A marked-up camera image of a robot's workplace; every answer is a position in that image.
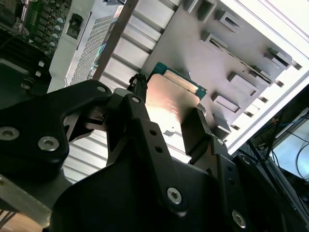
metal slot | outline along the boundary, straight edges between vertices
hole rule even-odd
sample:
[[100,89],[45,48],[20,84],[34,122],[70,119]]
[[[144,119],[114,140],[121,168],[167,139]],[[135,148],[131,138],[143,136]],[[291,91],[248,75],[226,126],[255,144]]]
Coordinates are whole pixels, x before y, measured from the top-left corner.
[[127,61],[126,59],[124,59],[123,57],[117,55],[117,54],[112,54],[112,58],[119,61],[120,63],[126,65],[127,67],[129,67],[130,69],[140,73],[141,69],[137,66],[135,66],[134,64],[130,63],[130,61]]
[[125,88],[124,86],[114,82],[113,80],[111,80],[109,77],[107,77],[104,74],[102,75],[99,81],[103,83],[104,85],[106,85],[112,92],[114,92],[116,88]]
[[247,115],[247,116],[249,116],[249,117],[253,117],[253,114],[251,114],[250,112],[248,112],[248,111],[245,111],[245,112],[243,112],[245,115]]
[[290,55],[284,55],[272,48],[269,49],[269,52],[284,66],[284,68],[288,69],[291,66],[292,57]]
[[176,11],[178,8],[178,6],[171,0],[159,0],[159,1],[174,11]]
[[284,83],[282,83],[281,81],[279,80],[276,80],[275,81],[275,84],[278,85],[280,88],[282,88],[284,86]]
[[220,23],[233,33],[238,33],[240,28],[242,28],[240,21],[227,11],[220,11],[217,14],[217,18]]
[[301,70],[302,66],[298,64],[296,61],[292,60],[292,66],[296,68],[298,71]]
[[214,95],[212,101],[233,113],[236,113],[240,109],[239,106],[235,105],[220,95]]
[[236,125],[231,125],[231,128],[233,128],[233,129],[235,129],[235,130],[240,130],[240,128],[238,127],[238,126],[236,126]]

metal plate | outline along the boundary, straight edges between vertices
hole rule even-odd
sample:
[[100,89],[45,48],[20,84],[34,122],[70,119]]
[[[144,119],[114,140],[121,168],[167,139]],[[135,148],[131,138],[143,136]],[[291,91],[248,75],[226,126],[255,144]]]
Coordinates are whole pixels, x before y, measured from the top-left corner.
[[181,131],[180,123],[198,103],[197,96],[162,75],[155,74],[148,82],[146,108],[162,132]]
[[[162,62],[169,68],[190,76],[194,82],[208,90],[208,94],[201,103],[206,108],[210,125],[215,125],[211,116],[213,114],[224,118],[231,125],[257,96],[244,94],[228,81],[228,76],[232,72],[237,73],[255,86],[259,92],[265,90],[266,86],[251,76],[250,70],[237,59],[211,43],[203,43],[201,41],[203,32],[208,31],[219,38],[228,46],[227,49],[231,53],[248,65],[262,67],[263,71],[271,74],[272,81],[282,70],[277,69],[268,59],[264,58],[264,54],[269,48],[280,52],[282,50],[219,1],[216,10],[206,23],[198,21],[197,10],[198,4],[191,14],[183,9],[182,4],[179,6],[142,71],[150,74],[156,63]],[[242,28],[238,33],[231,32],[215,19],[218,10],[229,11],[241,22]],[[222,109],[211,100],[214,94],[221,95],[235,103],[240,110],[233,113]]]
[[[48,92],[69,85],[76,71],[74,84],[87,79],[98,48],[104,40],[106,28],[115,20],[117,8],[117,5],[107,5],[101,0],[73,1],[63,30],[68,29],[72,14],[78,14],[84,19],[81,32],[77,40],[66,33],[61,35],[49,70],[52,81]],[[100,26],[99,31],[96,31],[97,28],[94,30],[97,26]]]

perforated metal grille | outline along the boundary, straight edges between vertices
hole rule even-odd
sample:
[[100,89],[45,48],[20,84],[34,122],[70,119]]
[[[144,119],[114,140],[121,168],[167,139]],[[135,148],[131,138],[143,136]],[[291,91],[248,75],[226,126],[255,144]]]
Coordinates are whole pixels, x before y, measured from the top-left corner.
[[104,41],[112,19],[112,16],[107,16],[98,18],[95,21],[70,85],[87,80],[90,69],[95,61],[98,49]]

capacitor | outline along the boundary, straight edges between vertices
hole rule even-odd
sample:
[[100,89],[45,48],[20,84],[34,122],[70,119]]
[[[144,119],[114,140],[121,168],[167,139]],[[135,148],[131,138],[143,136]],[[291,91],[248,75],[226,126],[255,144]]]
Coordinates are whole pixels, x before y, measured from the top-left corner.
[[62,27],[59,26],[59,25],[56,25],[56,26],[55,26],[55,29],[58,30],[58,31],[62,31]]
[[63,23],[64,23],[64,20],[63,20],[62,18],[57,18],[57,23],[63,24]]
[[50,42],[49,45],[50,45],[51,47],[56,47],[55,42]]
[[55,38],[55,39],[59,38],[59,36],[56,33],[52,34],[52,37]]

wire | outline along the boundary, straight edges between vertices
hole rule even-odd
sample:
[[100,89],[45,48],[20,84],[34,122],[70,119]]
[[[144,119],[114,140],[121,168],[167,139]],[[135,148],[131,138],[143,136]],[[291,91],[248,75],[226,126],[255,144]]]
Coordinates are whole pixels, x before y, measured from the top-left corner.
[[274,160],[276,159],[276,161],[277,161],[277,165],[278,165],[278,167],[279,167],[279,168],[281,168],[281,167],[280,167],[279,160],[278,160],[278,157],[277,157],[276,153],[274,152],[274,150],[273,150],[273,149],[271,149],[271,152],[272,152],[272,154],[274,155]]
[[267,149],[267,153],[265,155],[265,159],[264,160],[268,160],[269,158],[269,155],[270,155],[270,152],[272,150],[272,147],[274,145],[274,142],[275,142],[275,139],[276,139],[276,135],[278,134],[278,131],[279,131],[279,127],[280,127],[280,122],[282,120],[282,117],[283,117],[283,114],[284,114],[284,110],[282,110],[280,116],[279,116],[279,119],[278,119],[278,122],[277,122],[277,125],[275,127],[275,131],[273,132],[273,136],[272,136],[272,139],[271,139],[271,142],[269,144],[269,147]]
[[[303,117],[299,118],[299,119],[298,119],[297,121],[295,121],[295,122],[289,122],[289,123],[280,124],[280,127],[284,127],[284,126],[288,126],[288,125],[291,125],[291,124],[299,123],[299,122],[301,122],[303,119],[307,119],[307,120],[308,120],[309,118],[303,116]],[[266,131],[270,130],[270,129],[273,128],[275,125],[276,125],[276,123],[274,123],[274,124],[268,124],[268,125],[264,128],[263,131],[261,131],[259,134],[257,134],[257,135],[255,136],[255,138],[258,137],[259,135],[265,133]]]
[[298,154],[297,154],[297,156],[296,156],[296,160],[295,160],[296,170],[297,170],[299,176],[300,176],[302,179],[304,179],[304,180],[306,180],[305,177],[303,177],[302,174],[301,174],[300,171],[299,171],[298,159],[299,159],[300,153],[301,153],[308,145],[309,145],[309,143],[307,143],[306,145],[304,145],[304,146],[299,150],[299,152],[298,152]]
[[294,133],[292,133],[292,132],[290,132],[290,131],[286,131],[286,132],[289,133],[289,134],[294,135],[295,137],[299,138],[300,140],[302,140],[302,141],[304,141],[304,142],[306,142],[306,143],[309,143],[309,141],[307,141],[307,140],[305,140],[305,139],[299,137],[298,135],[296,135],[296,134],[294,134]]
[[15,34],[15,35],[13,35],[11,38],[9,38],[9,39],[7,39],[6,41],[4,41],[3,44],[0,46],[0,50],[1,50],[2,48],[4,48],[5,45],[7,45],[10,41],[12,41],[13,39],[15,39],[18,35],[20,35],[20,34]]

